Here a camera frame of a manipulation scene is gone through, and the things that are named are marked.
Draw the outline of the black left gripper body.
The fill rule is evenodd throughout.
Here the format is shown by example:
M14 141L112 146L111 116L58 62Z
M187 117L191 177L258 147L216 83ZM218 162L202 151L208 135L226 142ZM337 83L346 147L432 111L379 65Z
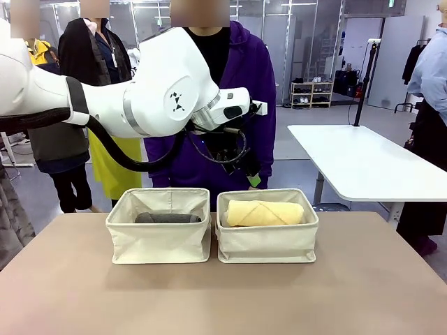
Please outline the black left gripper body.
M219 162L236 163L249 151L245 134L209 135L209 153Z

